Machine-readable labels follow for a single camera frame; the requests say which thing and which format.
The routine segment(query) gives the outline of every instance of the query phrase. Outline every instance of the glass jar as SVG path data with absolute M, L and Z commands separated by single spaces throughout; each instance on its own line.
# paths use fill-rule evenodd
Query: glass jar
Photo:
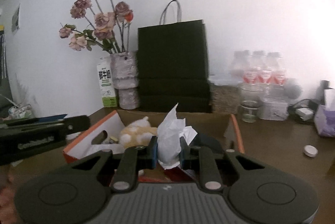
M 257 84 L 241 85 L 241 101 L 239 115 L 242 121 L 253 123 L 257 119 L 257 111 L 262 105 L 263 89 Z

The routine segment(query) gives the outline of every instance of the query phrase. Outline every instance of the green leaf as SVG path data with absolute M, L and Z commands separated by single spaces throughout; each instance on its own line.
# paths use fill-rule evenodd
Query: green leaf
M 112 44 L 107 39 L 103 39 L 103 49 L 108 51 L 112 49 Z
M 81 36 L 83 36 L 81 33 L 76 33 L 75 35 L 74 35 L 76 38 L 78 38 L 78 37 L 81 37 Z
M 93 37 L 93 31 L 91 31 L 90 29 L 85 29 L 83 30 L 83 33 L 87 35 L 88 38 L 95 40 L 95 38 Z
M 90 45 L 90 46 L 96 46 L 97 45 L 97 43 L 95 41 L 90 40 L 90 39 L 87 40 L 87 44 Z
M 70 25 L 70 24 L 66 24 L 64 27 L 70 28 L 72 31 L 77 28 L 76 25 Z

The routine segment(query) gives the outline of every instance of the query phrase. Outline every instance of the cardboard box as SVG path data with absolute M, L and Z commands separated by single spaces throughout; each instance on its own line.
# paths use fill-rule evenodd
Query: cardboard box
M 92 140 L 103 130 L 108 136 L 119 136 L 125 125 L 148 116 L 152 127 L 158 127 L 166 113 L 114 110 L 66 146 L 63 155 L 68 163 L 84 157 Z M 216 138 L 224 149 L 233 148 L 244 153 L 242 137 L 233 114 L 177 113 L 179 119 L 186 118 L 186 126 L 198 133 Z
M 100 58 L 97 65 L 100 92 L 104 107 L 117 107 L 117 99 L 112 82 L 110 57 Z

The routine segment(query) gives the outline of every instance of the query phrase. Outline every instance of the orange and white plush toy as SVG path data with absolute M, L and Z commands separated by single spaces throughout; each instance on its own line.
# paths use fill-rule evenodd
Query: orange and white plush toy
M 147 146 L 152 136 L 157 136 L 157 128 L 151 127 L 148 117 L 134 121 L 125 127 L 119 137 L 119 144 L 124 148 Z

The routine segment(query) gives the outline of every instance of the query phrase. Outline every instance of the tissue box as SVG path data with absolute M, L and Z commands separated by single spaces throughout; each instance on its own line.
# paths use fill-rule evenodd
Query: tissue box
M 149 117 L 152 127 L 158 127 L 166 113 L 114 110 L 66 146 L 63 155 L 68 163 L 81 159 L 91 146 L 92 140 L 103 130 L 108 136 L 119 137 L 119 133 L 131 122 Z M 177 118 L 186 119 L 186 126 L 192 126 L 198 133 L 216 138 L 223 149 L 233 148 L 244 153 L 242 137 L 236 118 L 232 114 L 177 113 Z
M 335 111 L 326 111 L 324 105 L 319 105 L 314 124 L 320 136 L 335 137 Z

